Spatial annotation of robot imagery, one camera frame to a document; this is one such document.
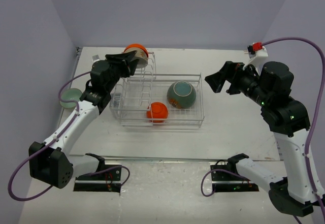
green bowl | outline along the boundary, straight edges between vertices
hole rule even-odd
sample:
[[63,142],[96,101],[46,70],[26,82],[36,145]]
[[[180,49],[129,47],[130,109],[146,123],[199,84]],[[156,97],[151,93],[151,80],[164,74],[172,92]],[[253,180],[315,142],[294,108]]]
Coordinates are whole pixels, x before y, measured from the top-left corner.
[[167,91],[169,104],[178,109],[190,108],[197,98],[197,93],[192,84],[186,81],[173,83]]
[[[77,89],[77,88],[70,88],[66,91],[64,91],[61,94],[61,98],[63,100],[74,100],[74,101],[80,101],[80,96],[82,95],[81,90]],[[60,104],[63,108],[66,109],[71,109],[71,108],[75,108],[76,103],[74,102],[62,102],[60,101]]]

wire basket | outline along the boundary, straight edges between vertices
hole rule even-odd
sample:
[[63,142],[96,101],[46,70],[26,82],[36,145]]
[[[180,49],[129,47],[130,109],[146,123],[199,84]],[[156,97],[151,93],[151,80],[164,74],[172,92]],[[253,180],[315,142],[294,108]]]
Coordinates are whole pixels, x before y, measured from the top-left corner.
[[[201,75],[156,74],[154,54],[150,55],[152,59],[145,68],[137,69],[134,76],[123,79],[113,90],[110,109],[114,117],[123,126],[155,126],[156,129],[201,127],[204,120]],[[191,83],[196,90],[196,101],[188,109],[177,109],[167,100],[167,90],[177,81]],[[151,110],[154,102],[167,106],[167,119],[155,118],[153,121],[147,118],[146,112]]]

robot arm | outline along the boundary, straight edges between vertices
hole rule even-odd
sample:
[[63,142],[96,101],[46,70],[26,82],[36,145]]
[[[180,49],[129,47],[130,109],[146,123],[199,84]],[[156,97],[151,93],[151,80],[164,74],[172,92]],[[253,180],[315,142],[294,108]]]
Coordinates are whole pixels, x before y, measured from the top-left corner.
[[214,92],[221,92],[228,81],[231,85],[227,93],[243,93],[261,106],[261,115],[281,148],[287,177],[276,176],[244,154],[229,158],[227,168],[268,192],[271,202],[281,213],[308,215],[318,201],[308,179],[305,157],[310,159],[317,195],[323,202],[325,191],[318,180],[311,151],[308,156],[304,155],[310,127],[307,110],[289,96],[294,76],[285,64],[267,62],[259,75],[252,63],[245,66],[227,61],[219,72],[205,80]]
[[106,60],[98,60],[92,65],[91,79],[87,81],[76,109],[43,143],[33,142],[30,146],[29,155],[35,154],[29,162],[31,177],[63,188],[73,177],[102,170],[105,162],[100,156],[88,153],[76,157],[69,154],[80,135],[108,105],[118,80],[134,75],[139,61],[135,54],[132,51],[106,55]]

white tabletop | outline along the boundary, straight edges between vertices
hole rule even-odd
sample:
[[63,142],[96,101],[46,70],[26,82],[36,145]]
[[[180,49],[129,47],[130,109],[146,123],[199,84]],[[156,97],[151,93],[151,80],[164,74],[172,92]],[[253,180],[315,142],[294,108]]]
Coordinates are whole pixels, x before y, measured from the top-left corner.
[[[220,70],[227,60],[247,62],[248,54],[238,50],[148,49],[156,57],[157,73],[199,74],[203,78]],[[123,48],[84,47],[75,75],[90,71],[92,56],[121,53]],[[85,89],[84,76],[72,87]],[[279,160],[273,133],[261,117],[260,107],[242,94],[214,94],[203,81],[205,120],[198,130],[162,131],[123,127],[106,110],[90,124],[71,154],[91,152],[103,156],[228,158],[245,153],[254,160]],[[71,111],[63,112],[63,122]]]
[[[117,193],[73,192],[73,181],[65,188],[52,188],[40,198],[25,202],[19,224],[296,224],[281,214],[263,190],[250,193],[217,193],[206,198],[200,183],[208,163],[125,163],[131,176]],[[283,162],[261,162],[284,175]],[[28,196],[45,189],[32,180]],[[204,184],[211,191],[211,177]],[[312,224],[311,216],[301,218]]]

gray wall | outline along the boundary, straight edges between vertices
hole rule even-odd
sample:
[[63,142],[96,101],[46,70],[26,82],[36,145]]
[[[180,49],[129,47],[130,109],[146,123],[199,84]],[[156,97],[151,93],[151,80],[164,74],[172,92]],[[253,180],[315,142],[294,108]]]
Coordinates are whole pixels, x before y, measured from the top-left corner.
[[284,0],[53,0],[79,46],[243,49]]
[[[286,0],[264,41],[284,36],[300,36],[316,42],[325,52],[324,10],[325,0]],[[287,64],[294,73],[292,96],[306,105],[309,118],[312,120],[321,80],[321,61],[317,51],[308,44],[298,41],[283,41],[266,48],[271,60]],[[325,96],[323,96],[317,124],[311,148],[318,175],[325,185],[323,140]],[[315,223],[323,223],[318,210],[313,217]]]
[[[75,47],[51,0],[0,0],[0,13],[0,222],[12,224],[23,203],[10,199],[8,179],[29,145],[54,130],[57,91],[72,74]],[[29,184],[25,167],[14,192],[25,197]]]

